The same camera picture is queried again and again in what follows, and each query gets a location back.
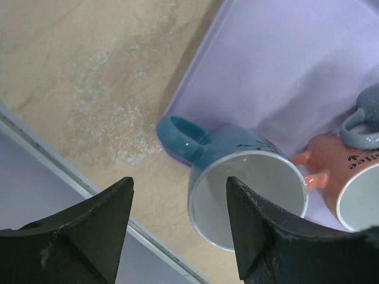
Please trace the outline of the large blue mug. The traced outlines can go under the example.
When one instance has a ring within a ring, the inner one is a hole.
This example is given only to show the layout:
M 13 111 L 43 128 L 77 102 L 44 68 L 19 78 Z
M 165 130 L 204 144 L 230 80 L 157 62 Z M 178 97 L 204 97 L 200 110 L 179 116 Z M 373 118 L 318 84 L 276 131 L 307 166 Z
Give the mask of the large blue mug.
M 238 185 L 283 211 L 303 218 L 309 190 L 300 169 L 262 135 L 233 124 L 206 130 L 177 115 L 156 127 L 162 147 L 190 165 L 189 220 L 210 244 L 235 251 L 230 200 Z

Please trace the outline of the teal blue cup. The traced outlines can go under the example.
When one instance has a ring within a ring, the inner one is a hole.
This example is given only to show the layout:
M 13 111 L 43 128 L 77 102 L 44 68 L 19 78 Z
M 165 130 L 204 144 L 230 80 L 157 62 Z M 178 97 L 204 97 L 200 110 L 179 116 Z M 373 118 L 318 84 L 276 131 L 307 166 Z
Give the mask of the teal blue cup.
M 365 124 L 368 134 L 356 134 L 351 130 Z M 340 126 L 339 136 L 349 147 L 363 150 L 378 148 L 378 84 L 365 88 L 356 101 L 356 111 Z

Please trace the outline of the red handled white cup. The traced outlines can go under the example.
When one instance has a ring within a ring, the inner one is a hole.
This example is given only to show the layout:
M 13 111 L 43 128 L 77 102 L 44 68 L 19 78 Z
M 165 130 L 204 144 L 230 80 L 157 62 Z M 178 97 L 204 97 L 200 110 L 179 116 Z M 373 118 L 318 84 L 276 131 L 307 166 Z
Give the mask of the red handled white cup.
M 378 149 L 344 145 L 332 135 L 317 135 L 291 158 L 307 166 L 307 188 L 319 188 L 325 204 L 349 231 L 378 225 Z

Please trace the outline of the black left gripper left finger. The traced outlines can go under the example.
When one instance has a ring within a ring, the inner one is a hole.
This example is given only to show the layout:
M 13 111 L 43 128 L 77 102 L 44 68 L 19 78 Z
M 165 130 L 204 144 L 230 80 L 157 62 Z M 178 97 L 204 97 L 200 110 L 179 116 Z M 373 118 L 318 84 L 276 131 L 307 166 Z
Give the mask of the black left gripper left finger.
M 115 283 L 134 181 L 18 230 L 1 230 L 1 283 Z

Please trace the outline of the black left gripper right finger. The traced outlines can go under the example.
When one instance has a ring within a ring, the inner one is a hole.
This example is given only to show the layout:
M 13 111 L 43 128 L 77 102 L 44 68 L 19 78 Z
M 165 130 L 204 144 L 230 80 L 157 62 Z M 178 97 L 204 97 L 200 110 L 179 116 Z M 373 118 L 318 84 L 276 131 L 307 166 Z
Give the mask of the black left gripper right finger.
M 347 233 L 298 217 L 236 177 L 226 182 L 244 283 L 378 283 L 378 227 Z

